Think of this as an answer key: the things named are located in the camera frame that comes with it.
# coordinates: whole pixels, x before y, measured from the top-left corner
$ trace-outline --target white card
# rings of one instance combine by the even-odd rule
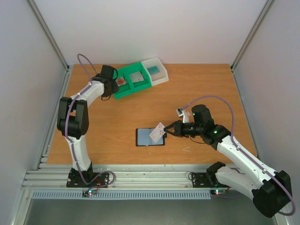
[[[149,135],[150,138],[154,141],[154,143],[158,142],[159,139],[165,134],[164,125],[159,123],[154,130],[152,130],[151,134]]]
[[[132,83],[136,83],[144,80],[143,75],[140,72],[135,72],[130,74],[130,78]]]

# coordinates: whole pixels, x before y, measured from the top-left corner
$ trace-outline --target white wall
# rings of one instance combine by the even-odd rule
[[[300,223],[300,2],[277,0],[236,69],[263,161],[292,178]]]
[[[34,169],[64,68],[25,0],[0,3],[0,224]]]
[[[233,63],[265,0],[36,0],[67,62]]]

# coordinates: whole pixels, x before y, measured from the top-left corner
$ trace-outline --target wooden tabletop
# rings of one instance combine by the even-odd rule
[[[115,68],[124,65],[112,65]],[[101,71],[102,65],[96,65]],[[171,135],[165,146],[135,146],[136,128],[165,126],[179,120],[176,109],[203,95],[218,95],[233,107],[236,119],[235,136],[255,154],[252,138],[228,64],[165,64],[169,81],[132,95],[109,101],[96,99],[89,107],[90,126],[86,142],[93,164],[209,164],[230,160],[206,144]],[[94,75],[90,66],[88,71]],[[66,92],[67,97],[80,91],[88,82],[80,65],[74,65]],[[206,105],[217,124],[231,130],[231,114],[220,100],[208,98],[193,105]],[[71,164],[67,141],[56,130],[49,164]]]

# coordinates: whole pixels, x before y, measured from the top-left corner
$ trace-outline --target cable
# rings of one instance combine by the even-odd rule
[[[77,58],[78,58],[78,61],[79,61],[79,63],[80,63],[81,65],[82,65],[82,63],[81,63],[81,61],[79,60],[79,56],[83,56],[83,57],[84,57],[84,58],[92,65],[92,67],[94,68],[95,72],[97,73],[97,71],[96,71],[94,65],[90,62],[90,60],[89,60],[88,58],[86,58],[84,55],[78,54],[78,55],[77,55]],[[88,77],[89,77],[89,79],[90,79],[90,83],[89,83],[89,86],[88,86],[87,88],[85,88],[84,90],[82,90],[79,94],[77,94],[77,95],[74,97],[74,99],[72,100],[71,104],[69,105],[69,109],[68,109],[68,111],[67,111],[67,116],[66,116],[65,137],[66,137],[66,139],[71,143],[72,155],[73,155],[74,161],[75,161],[75,163],[76,163],[76,166],[77,166],[77,169],[78,169],[78,172],[79,172],[79,174],[80,174],[80,177],[81,177],[82,181],[83,181],[86,185],[89,185],[89,184],[91,184],[95,179],[97,179],[98,176],[102,175],[103,173],[110,173],[110,174],[112,175],[112,181],[109,182],[108,184],[100,185],[100,186],[99,186],[100,188],[105,188],[105,187],[107,187],[107,186],[109,186],[109,185],[111,185],[112,183],[115,182],[115,180],[116,180],[116,174],[115,174],[114,172],[112,172],[112,171],[103,171],[103,172],[97,174],[97,175],[91,180],[91,182],[88,183],[88,182],[84,179],[83,174],[82,174],[82,171],[81,171],[81,169],[80,169],[80,166],[79,166],[79,163],[78,163],[76,154],[75,154],[74,142],[72,141],[72,139],[70,139],[70,138],[68,137],[68,123],[69,123],[69,118],[70,118],[70,114],[71,114],[72,107],[73,107],[75,101],[76,101],[82,94],[84,94],[86,91],[88,91],[88,90],[92,87],[92,85],[93,85],[93,84],[92,84],[92,79],[91,79],[91,77],[90,77],[90,74],[88,73],[88,71],[85,69],[85,67],[84,67],[83,65],[82,65],[82,67],[84,68],[85,72],[87,73],[87,75],[88,75]]]
[[[77,59],[78,59],[80,65],[83,67],[83,69],[84,69],[84,71],[86,72],[86,74],[88,75],[89,80],[90,80],[90,83],[92,84],[92,78],[91,78],[91,76],[90,76],[90,73],[89,73],[89,72],[87,71],[87,69],[84,67],[84,65],[83,65],[83,63],[81,62],[79,56],[84,57],[84,58],[89,62],[89,64],[93,67],[93,69],[94,69],[94,71],[95,71],[96,74],[98,74],[98,72],[97,72],[97,70],[95,69],[94,65],[90,62],[90,60],[89,60],[85,55],[83,55],[83,54],[81,54],[81,53],[77,54]]]
[[[109,100],[109,99],[111,98],[111,96],[112,96],[112,95],[110,95],[107,99],[103,99],[103,97],[101,96],[101,100],[102,100],[102,101],[107,101],[107,100]]]
[[[192,173],[194,173],[194,172],[190,172],[190,173],[188,174],[188,176],[187,176],[187,178],[188,178],[189,180],[192,180],[192,179],[189,177]]]
[[[236,172],[240,173],[240,171],[237,168],[230,168],[232,170],[235,170]]]
[[[237,198],[237,197],[239,197],[239,196],[241,196],[241,195],[242,195],[241,193],[238,193],[237,195],[234,195],[234,196],[227,196],[227,195],[212,195],[212,196],[220,197],[220,198],[233,199],[233,198]]]
[[[117,76],[115,78],[115,80],[116,80],[118,78],[118,76],[119,76],[119,73],[118,73],[118,70],[116,68],[114,68],[114,71],[116,71],[116,74],[117,74]]]
[[[97,186],[97,189],[96,189],[96,192],[98,191],[98,189],[99,189],[99,187],[100,187],[100,185],[101,185],[101,181],[99,181],[98,179],[95,179],[95,181],[97,181],[98,182],[98,186]]]
[[[195,142],[195,143],[198,143],[198,144],[205,144],[205,143],[203,143],[203,142],[196,142],[196,141],[192,140],[192,137],[191,137],[191,136],[189,137],[189,139],[191,139],[191,141],[193,141],[193,142]]]
[[[206,96],[202,96],[202,97],[199,97],[199,98],[196,98],[195,100],[191,101],[190,103],[188,103],[187,105],[185,105],[184,107],[182,107],[182,109],[185,109],[187,108],[188,106],[190,106],[191,104],[193,104],[194,102],[196,101],[199,101],[201,99],[204,99],[204,98],[217,98],[221,101],[223,101],[230,109],[230,112],[231,112],[231,117],[232,117],[232,127],[231,127],[231,141],[232,143],[234,144],[234,146],[237,148],[237,150],[241,151],[242,154],[244,154],[251,162],[253,162],[258,168],[260,168],[264,173],[266,173],[267,175],[269,175],[281,188],[282,190],[285,192],[285,194],[289,197],[289,199],[291,200],[291,203],[292,203],[292,211],[289,212],[289,213],[285,213],[285,212],[278,212],[279,214],[281,215],[284,215],[284,216],[292,216],[295,214],[295,211],[296,211],[296,203],[293,199],[293,197],[291,196],[291,194],[286,190],[286,188],[268,171],[264,171],[264,168],[258,163],[256,162],[254,159],[252,159],[251,156],[249,156],[244,150],[242,150],[238,145],[237,143],[234,141],[234,136],[233,136],[233,133],[234,133],[234,126],[235,126],[235,119],[234,119],[234,112],[233,112],[233,108],[231,107],[231,105],[223,98],[219,97],[219,96],[216,96],[216,95],[206,95]]]

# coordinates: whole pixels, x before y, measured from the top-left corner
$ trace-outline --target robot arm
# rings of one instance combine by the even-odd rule
[[[87,108],[91,105],[91,103],[98,98],[99,96],[103,95],[104,93],[104,84],[100,81],[94,81],[93,85],[89,82],[88,85],[86,85],[78,94],[71,96],[71,99],[74,99],[76,96],[79,95],[79,97],[76,99],[78,101],[83,100],[86,102]],[[76,166],[76,162],[73,156],[72,152],[72,144],[74,145],[75,155],[78,159],[78,164],[80,167],[80,170],[87,171],[90,167],[91,161],[88,155],[88,151],[86,148],[86,134],[81,135],[79,139],[76,137],[69,136],[68,138],[65,138],[70,151],[72,155],[72,168],[78,169]]]
[[[200,136],[206,144],[227,156],[245,173],[238,173],[217,162],[207,169],[207,177],[212,187],[220,183],[238,190],[250,198],[256,208],[267,217],[274,216],[290,202],[287,194],[268,175],[269,173],[275,177],[292,194],[291,180],[286,172],[276,172],[253,156],[235,137],[231,137],[229,130],[214,123],[205,105],[194,106],[192,113],[195,122],[178,120],[165,127],[164,131],[178,137]]]
[[[92,83],[89,82],[80,92],[71,97],[62,97],[59,104],[59,113],[57,119],[57,128],[65,136],[65,124],[69,106],[76,99],[72,112],[75,116],[70,116],[68,121],[67,143],[72,155],[72,168],[78,170],[76,163],[79,164],[80,170],[85,172],[91,166],[91,161],[86,148],[86,133],[89,128],[88,107],[99,96],[108,97],[119,91],[119,87],[113,79],[116,70],[111,66],[103,65],[101,73],[92,78]]]

